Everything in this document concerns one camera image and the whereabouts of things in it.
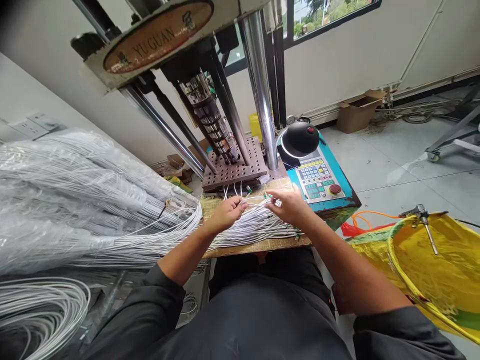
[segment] lap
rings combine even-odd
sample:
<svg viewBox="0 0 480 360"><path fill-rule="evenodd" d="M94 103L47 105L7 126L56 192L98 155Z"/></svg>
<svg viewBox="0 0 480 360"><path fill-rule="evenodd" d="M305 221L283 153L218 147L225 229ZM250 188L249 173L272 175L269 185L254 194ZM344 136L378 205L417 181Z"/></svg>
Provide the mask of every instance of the lap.
<svg viewBox="0 0 480 360"><path fill-rule="evenodd" d="M210 298L224 287L250 273L258 273L297 285L330 304L330 290L315 262L310 247L296 247L269 252L259 264L254 254L219 257L209 283Z"/></svg>

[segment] orange cable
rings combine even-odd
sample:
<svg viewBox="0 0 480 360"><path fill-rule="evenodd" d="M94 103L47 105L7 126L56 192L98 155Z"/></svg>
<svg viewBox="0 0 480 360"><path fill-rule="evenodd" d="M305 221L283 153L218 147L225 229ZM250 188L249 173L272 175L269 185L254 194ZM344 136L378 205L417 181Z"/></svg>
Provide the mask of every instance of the orange cable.
<svg viewBox="0 0 480 360"><path fill-rule="evenodd" d="M383 215L383 216L386 216L387 218L391 218L391 219L400 219L398 216L392 216L392 215L388 215L388 214L385 214L383 212L378 212L378 211L370 211L370 210L362 210L362 211L359 211L355 214L353 214L351 216L351 219L352 219L352 222L353 222L353 226L355 227L359 227L359 224L358 224L358 221L357 221L357 218L360 218L362 219L369 227L369 230L373 229L372 227L372 224L370 224L370 222L365 219L363 216L360 216L360 214L363 214L363 213L371 213L371 214L378 214L378 215Z"/></svg>

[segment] oval nameplate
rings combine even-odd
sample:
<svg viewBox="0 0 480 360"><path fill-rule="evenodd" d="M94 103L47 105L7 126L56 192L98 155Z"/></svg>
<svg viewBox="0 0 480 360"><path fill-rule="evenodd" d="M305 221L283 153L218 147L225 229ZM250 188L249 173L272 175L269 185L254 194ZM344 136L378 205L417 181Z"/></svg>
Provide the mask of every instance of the oval nameplate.
<svg viewBox="0 0 480 360"><path fill-rule="evenodd" d="M124 74L151 64L185 43L212 17L213 4L194 0L170 7L120 40L107 54L103 68Z"/></svg>

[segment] clear plastic wrap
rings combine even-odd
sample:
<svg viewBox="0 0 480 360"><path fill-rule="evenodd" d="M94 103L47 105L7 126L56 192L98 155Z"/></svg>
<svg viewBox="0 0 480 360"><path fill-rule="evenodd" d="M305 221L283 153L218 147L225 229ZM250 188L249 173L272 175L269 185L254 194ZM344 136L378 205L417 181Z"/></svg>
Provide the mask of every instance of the clear plastic wrap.
<svg viewBox="0 0 480 360"><path fill-rule="evenodd" d="M68 264L83 255L112 246L115 238L91 236L83 229L18 213L0 221L0 276L31 274Z"/></svg>
<svg viewBox="0 0 480 360"><path fill-rule="evenodd" d="M112 215L100 208L28 182L0 178L0 216L19 213L36 220L51 220L92 235L121 236L139 229L140 223Z"/></svg>
<svg viewBox="0 0 480 360"><path fill-rule="evenodd" d="M141 210L147 194L121 174L46 141L18 141L0 146L0 177L20 179L94 203Z"/></svg>
<svg viewBox="0 0 480 360"><path fill-rule="evenodd" d="M199 201L178 186L166 181L143 162L124 153L115 146L113 141L96 132L68 129L44 136L38 142L57 143L67 147L102 168L122 174L132 184L139 186L162 202L178 198L194 206Z"/></svg>

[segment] black lamp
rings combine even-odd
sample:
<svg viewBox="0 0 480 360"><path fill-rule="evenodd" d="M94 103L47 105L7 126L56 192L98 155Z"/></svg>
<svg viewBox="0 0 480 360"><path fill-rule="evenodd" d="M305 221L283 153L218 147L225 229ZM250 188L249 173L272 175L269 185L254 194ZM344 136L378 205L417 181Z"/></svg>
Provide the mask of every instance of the black lamp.
<svg viewBox="0 0 480 360"><path fill-rule="evenodd" d="M319 146L319 131L307 122L298 121L279 136L283 150L291 157L301 159L313 153Z"/></svg>

